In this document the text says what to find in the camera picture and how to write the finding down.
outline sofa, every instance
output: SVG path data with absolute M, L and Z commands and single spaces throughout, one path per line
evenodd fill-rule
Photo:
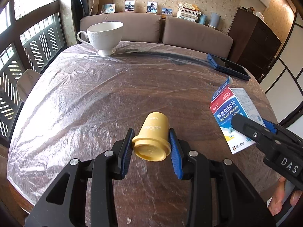
M 108 13 L 81 19 L 80 29 L 107 21 L 124 24 L 122 41 L 161 43 L 227 58 L 233 39 L 213 28 L 167 16 L 150 13 Z

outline window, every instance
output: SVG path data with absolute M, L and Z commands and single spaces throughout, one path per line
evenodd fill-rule
M 0 143 L 9 147 L 23 106 L 17 81 L 43 73 L 66 48 L 58 0 L 10 0 L 0 14 Z

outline stack of books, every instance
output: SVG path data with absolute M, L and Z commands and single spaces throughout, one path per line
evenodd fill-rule
M 200 9 L 195 4 L 179 3 L 177 17 L 195 22 L 201 15 Z

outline white round object on cabinet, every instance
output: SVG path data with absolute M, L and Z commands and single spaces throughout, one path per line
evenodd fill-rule
M 262 21 L 264 21 L 264 16 L 260 12 L 256 12 L 256 16 L 259 17 Z

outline silver bolt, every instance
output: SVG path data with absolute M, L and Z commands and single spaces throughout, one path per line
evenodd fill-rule
M 223 163 L 227 166 L 230 166 L 232 164 L 232 161 L 230 159 L 224 159 Z
M 76 164 L 78 164 L 78 163 L 79 163 L 79 160 L 78 160 L 78 159 L 72 159 L 71 162 L 70 162 L 70 164 L 71 164 L 72 166 L 74 166 L 74 165 L 76 165 Z
M 191 157 L 196 157 L 198 155 L 198 152 L 195 150 L 192 150 L 188 153 Z
M 113 155 L 114 155 L 114 152 L 111 151 L 111 150 L 107 150 L 107 151 L 105 151 L 104 155 L 105 155 L 106 157 L 110 157 L 110 156 L 113 156 Z

